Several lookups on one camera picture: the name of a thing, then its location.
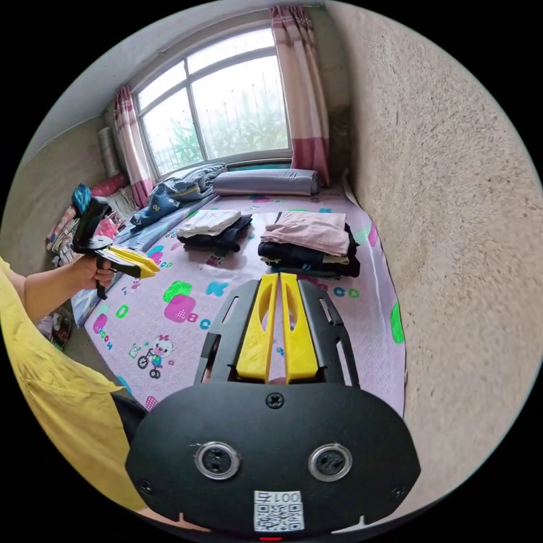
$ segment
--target person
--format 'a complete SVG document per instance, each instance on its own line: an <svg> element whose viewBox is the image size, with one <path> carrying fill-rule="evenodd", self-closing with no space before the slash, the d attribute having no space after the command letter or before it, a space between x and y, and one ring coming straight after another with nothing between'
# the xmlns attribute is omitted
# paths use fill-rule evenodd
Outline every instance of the person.
<svg viewBox="0 0 543 543"><path fill-rule="evenodd" d="M172 522L146 507L124 468L130 448L127 421L144 409L119 395L123 387L56 349L36 327L80 290L96 288L96 281L109 286L109 262L104 268L97 268L95 258L81 256L24 277L0 257L0 326L15 377L49 439L99 492L148 518L208 531L185 522L182 514Z"/></svg>

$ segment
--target white folded cloth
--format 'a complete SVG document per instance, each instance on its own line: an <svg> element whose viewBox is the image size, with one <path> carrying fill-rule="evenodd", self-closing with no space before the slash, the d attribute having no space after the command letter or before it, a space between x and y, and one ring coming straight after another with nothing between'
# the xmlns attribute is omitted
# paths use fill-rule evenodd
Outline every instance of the white folded cloth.
<svg viewBox="0 0 543 543"><path fill-rule="evenodd" d="M198 234L218 236L242 216L241 211L199 210L177 230L177 235L191 238Z"/></svg>

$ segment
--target window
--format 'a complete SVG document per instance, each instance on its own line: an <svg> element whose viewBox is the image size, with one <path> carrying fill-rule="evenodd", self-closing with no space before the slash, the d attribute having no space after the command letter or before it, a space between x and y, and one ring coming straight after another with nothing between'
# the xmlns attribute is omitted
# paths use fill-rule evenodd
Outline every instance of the window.
<svg viewBox="0 0 543 543"><path fill-rule="evenodd" d="M291 155L269 27L194 51L136 97L144 143L160 177L199 163Z"/></svg>

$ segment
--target folded clothes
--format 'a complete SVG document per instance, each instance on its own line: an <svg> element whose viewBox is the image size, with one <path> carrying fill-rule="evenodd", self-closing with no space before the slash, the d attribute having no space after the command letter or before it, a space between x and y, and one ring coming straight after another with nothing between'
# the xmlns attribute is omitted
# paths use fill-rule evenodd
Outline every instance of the folded clothes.
<svg viewBox="0 0 543 543"><path fill-rule="evenodd" d="M352 235L351 228L345 224L344 232L348 238L348 248L345 257L330 257L322 251L301 247L292 243L261 242L258 245L258 255L267 264L273 267L297 269L300 271L313 270L330 274L331 277L343 275L346 277L358 277L360 274L360 263L356 258L357 242Z"/></svg>
<svg viewBox="0 0 543 543"><path fill-rule="evenodd" d="M184 236L177 236L177 238L180 242L184 243L185 249L202 249L205 247L211 251L224 249L237 253L241 249L237 240L241 237L243 231L249 227L251 220L252 215L242 215L233 225L224 229L216 236L196 234L189 238Z"/></svg>
<svg viewBox="0 0 543 543"><path fill-rule="evenodd" d="M345 256L349 236L345 231L345 213L309 213L287 211L266 225L263 242L291 243L332 256Z"/></svg>
<svg viewBox="0 0 543 543"><path fill-rule="evenodd" d="M271 266L272 273L292 273L294 275L304 274L307 277L317 277L319 279L336 279L340 277L340 274L333 271L323 271L323 270L305 270L300 268L289 268L288 266L281 266L279 264L274 264Z"/></svg>
<svg viewBox="0 0 543 543"><path fill-rule="evenodd" d="M242 216L241 211L200 210L177 230L185 238L198 234L216 236L232 226Z"/></svg>

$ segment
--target blue blanket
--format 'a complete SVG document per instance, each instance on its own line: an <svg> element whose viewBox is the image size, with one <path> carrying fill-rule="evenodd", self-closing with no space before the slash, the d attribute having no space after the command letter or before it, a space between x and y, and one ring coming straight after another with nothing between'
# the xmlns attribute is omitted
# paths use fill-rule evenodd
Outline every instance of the blue blanket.
<svg viewBox="0 0 543 543"><path fill-rule="evenodd" d="M196 166L158 183L149 195L149 205L134 213L130 222L149 226L173 213L181 204L200 201L213 194L215 178L226 171L226 164L218 162Z"/></svg>

